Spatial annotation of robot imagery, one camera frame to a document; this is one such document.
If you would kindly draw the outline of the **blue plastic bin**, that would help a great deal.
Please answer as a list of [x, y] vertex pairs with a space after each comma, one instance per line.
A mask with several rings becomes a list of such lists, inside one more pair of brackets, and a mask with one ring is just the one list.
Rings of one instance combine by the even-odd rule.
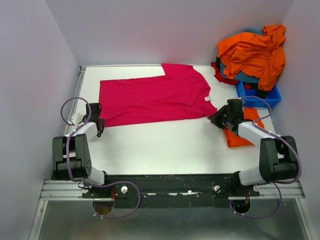
[[281, 94], [275, 85], [272, 90], [263, 93], [248, 83], [239, 81], [236, 85], [236, 92], [239, 98], [242, 98], [244, 107], [250, 108], [268, 108], [266, 103], [273, 109], [281, 100]]

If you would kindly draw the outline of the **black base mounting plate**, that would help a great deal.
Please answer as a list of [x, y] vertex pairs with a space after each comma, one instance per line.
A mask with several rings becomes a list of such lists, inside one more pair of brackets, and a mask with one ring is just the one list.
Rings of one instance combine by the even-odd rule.
[[80, 186], [82, 197], [99, 207], [116, 209], [226, 208], [232, 197], [260, 194], [241, 185], [237, 173], [108, 175], [108, 187]]

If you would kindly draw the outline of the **crumpled orange t-shirt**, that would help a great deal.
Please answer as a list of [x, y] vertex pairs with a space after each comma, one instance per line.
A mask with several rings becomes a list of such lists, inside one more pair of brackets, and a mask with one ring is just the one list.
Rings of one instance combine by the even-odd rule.
[[241, 32], [217, 43], [217, 57], [225, 66], [223, 74], [234, 79], [240, 72], [258, 78], [258, 89], [270, 91], [286, 64], [283, 44], [286, 27], [266, 25], [263, 34]]

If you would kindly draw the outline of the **magenta t-shirt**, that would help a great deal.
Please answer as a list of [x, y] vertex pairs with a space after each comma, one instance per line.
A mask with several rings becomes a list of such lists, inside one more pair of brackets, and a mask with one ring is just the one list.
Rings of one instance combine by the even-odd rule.
[[106, 126], [198, 119], [217, 112], [209, 99], [209, 84], [193, 66], [163, 63], [161, 67], [160, 76], [100, 81]]

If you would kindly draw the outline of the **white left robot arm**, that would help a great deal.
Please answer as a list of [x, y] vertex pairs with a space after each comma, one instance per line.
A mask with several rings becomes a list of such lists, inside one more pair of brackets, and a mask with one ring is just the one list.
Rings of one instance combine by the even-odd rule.
[[106, 182], [106, 173], [92, 166], [88, 142], [102, 136], [105, 120], [101, 118], [101, 103], [86, 105], [86, 115], [79, 123], [81, 129], [52, 140], [52, 174], [55, 180], [83, 182], [94, 185], [93, 191], [101, 198], [107, 197], [111, 185]]

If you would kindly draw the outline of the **red t-shirt in pile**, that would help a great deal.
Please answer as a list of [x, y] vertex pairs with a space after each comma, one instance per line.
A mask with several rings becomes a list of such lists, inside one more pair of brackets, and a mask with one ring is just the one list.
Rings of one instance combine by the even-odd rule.
[[235, 79], [229, 79], [229, 78], [226, 78], [226, 77], [223, 77], [222, 74], [221, 74], [221, 70], [220, 68], [218, 67], [217, 63], [216, 62], [212, 62], [211, 63], [211, 67], [214, 68], [215, 70], [215, 74], [214, 74], [214, 77], [221, 83], [224, 83], [224, 84], [228, 84], [228, 85], [231, 85], [231, 86], [234, 86], [238, 83], [237, 80]]

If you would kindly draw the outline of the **aluminium extrusion rail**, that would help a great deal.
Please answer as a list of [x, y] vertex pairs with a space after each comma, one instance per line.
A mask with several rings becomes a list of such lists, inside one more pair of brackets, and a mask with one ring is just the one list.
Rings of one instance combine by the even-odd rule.
[[40, 193], [41, 201], [80, 201], [83, 193], [73, 181], [45, 180]]

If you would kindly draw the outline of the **folded orange t-shirt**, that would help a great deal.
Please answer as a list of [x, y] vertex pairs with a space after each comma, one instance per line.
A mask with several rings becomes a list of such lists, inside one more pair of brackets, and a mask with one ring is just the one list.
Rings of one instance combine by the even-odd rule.
[[227, 146], [236, 148], [254, 145], [259, 148], [262, 139], [269, 137], [263, 130], [257, 128], [264, 128], [264, 124], [255, 108], [243, 107], [243, 112], [244, 120], [238, 125], [237, 130], [229, 130], [227, 127], [223, 129]]

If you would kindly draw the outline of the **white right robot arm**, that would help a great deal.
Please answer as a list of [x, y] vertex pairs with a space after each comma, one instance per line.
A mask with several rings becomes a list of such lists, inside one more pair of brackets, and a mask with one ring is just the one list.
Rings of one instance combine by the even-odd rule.
[[242, 100], [227, 100], [227, 104], [208, 119], [217, 128], [228, 129], [259, 149], [257, 166], [233, 174], [230, 191], [234, 195], [243, 195], [248, 186], [291, 184], [300, 178], [302, 165], [295, 139], [272, 133], [259, 126], [256, 119], [245, 118]]

